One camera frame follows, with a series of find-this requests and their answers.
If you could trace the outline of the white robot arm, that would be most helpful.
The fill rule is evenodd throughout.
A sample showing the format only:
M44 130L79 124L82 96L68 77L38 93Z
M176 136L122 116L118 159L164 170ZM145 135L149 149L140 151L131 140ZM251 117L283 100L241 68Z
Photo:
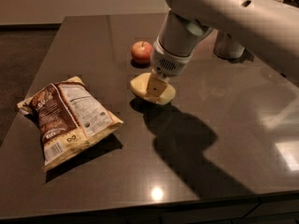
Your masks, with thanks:
M197 44L222 31L286 78L299 81L299 9L273 0L165 0L169 6L154 43L147 93L160 96Z

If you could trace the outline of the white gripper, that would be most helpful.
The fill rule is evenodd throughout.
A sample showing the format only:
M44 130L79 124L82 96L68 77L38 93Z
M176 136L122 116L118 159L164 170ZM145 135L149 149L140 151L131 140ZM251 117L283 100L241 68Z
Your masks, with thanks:
M192 57L192 49L181 44L171 51L164 47L160 38L153 44L150 55L150 65L157 72L152 71L149 75L147 95L160 97L168 86L168 77L178 76L183 72Z

